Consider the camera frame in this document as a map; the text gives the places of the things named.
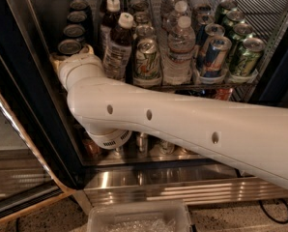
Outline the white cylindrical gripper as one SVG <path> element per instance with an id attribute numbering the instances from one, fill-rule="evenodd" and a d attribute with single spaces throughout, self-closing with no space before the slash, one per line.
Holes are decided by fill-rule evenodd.
<path id="1" fill-rule="evenodd" d="M 66 91 L 69 91 L 76 82 L 84 78 L 105 77 L 101 59 L 93 53 L 94 49 L 85 44 L 80 50 L 80 54 L 74 54 L 68 59 L 57 54 L 49 56 L 53 70 L 58 74 L 58 78 Z"/>

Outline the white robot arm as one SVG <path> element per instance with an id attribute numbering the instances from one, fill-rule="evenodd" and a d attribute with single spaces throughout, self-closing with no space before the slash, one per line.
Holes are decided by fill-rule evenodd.
<path id="1" fill-rule="evenodd" d="M 288 189 L 288 108 L 139 88 L 108 78 L 90 53 L 50 62 L 72 116 L 103 149 L 144 132 Z"/>

